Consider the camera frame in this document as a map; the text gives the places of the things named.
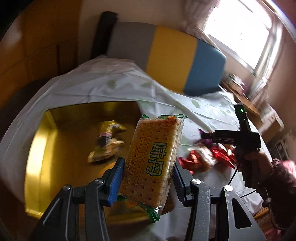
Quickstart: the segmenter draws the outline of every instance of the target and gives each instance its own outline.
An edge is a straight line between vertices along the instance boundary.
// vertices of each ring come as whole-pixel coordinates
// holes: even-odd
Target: window frame
[[[238,61],[242,66],[244,66],[247,70],[249,70],[251,73],[253,73],[254,76],[258,76],[261,74],[262,71],[265,69],[265,64],[268,58],[268,54],[271,51],[271,47],[274,45],[276,41],[276,28],[277,28],[277,21],[275,18],[274,13],[272,10],[263,2],[258,1],[258,3],[263,7],[263,9],[266,11],[266,13],[269,15],[271,20],[271,28],[269,30],[269,34],[267,36],[264,48],[262,50],[262,53],[260,55],[260,58],[256,64],[256,67],[253,68],[250,66],[247,62],[245,62],[235,51],[233,51],[231,48],[229,48],[227,45],[219,41],[218,39],[214,38],[209,34],[209,37],[212,39],[212,41],[224,52],[229,54],[231,57],[233,57],[236,61]]]

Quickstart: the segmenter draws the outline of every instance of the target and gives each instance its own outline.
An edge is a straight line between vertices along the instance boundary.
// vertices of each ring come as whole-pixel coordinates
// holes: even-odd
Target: metal screw
[[[65,186],[63,186],[63,190],[64,191],[69,191],[70,190],[70,188],[71,188],[71,186],[70,185],[65,185]]]
[[[104,180],[101,179],[101,178],[97,178],[94,182],[95,182],[96,184],[100,185],[100,184],[102,184],[102,183],[104,182]]]
[[[225,190],[228,191],[228,192],[231,192],[233,190],[233,187],[230,186],[230,185],[226,185]]]
[[[199,185],[199,184],[202,183],[202,181],[199,180],[199,179],[192,179],[192,183],[193,183],[193,184],[196,184],[196,185]]]

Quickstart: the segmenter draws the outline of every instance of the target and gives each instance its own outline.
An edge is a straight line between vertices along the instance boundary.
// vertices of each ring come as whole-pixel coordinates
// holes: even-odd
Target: black cable
[[[237,173],[237,170],[238,170],[238,168],[239,168],[239,166],[240,166],[241,163],[242,163],[242,162],[240,162],[240,163],[237,165],[237,168],[235,169],[234,174],[232,175],[232,177],[231,177],[231,179],[230,179],[228,185],[230,185],[231,181],[233,180],[233,178],[234,178],[235,174]]]
[[[240,198],[243,198],[243,197],[245,197],[245,196],[248,196],[248,195],[250,195],[250,194],[252,194],[252,193],[254,193],[254,192],[256,192],[256,190],[251,191],[251,192],[249,192],[248,194],[245,194],[245,195],[241,196]]]

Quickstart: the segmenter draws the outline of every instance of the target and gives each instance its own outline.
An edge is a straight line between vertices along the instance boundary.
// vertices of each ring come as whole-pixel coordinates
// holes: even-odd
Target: person
[[[269,161],[263,152],[239,155],[236,150],[239,170],[246,186],[255,188],[263,199],[263,206],[269,206],[271,219],[276,228],[282,230],[281,241],[296,240],[296,178],[284,164],[274,159]],[[249,168],[257,166],[257,171]]]

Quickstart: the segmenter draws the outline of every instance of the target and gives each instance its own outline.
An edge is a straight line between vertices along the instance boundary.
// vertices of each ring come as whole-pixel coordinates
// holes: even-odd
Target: desk
[[[239,102],[243,103],[246,109],[248,118],[252,121],[252,123],[258,129],[262,125],[262,121],[260,119],[260,113],[256,109],[256,107],[245,96],[242,96],[239,93],[237,93],[235,90],[231,89],[223,81],[221,82],[221,86],[225,88],[228,92],[233,93],[233,97],[236,103],[239,103]]]

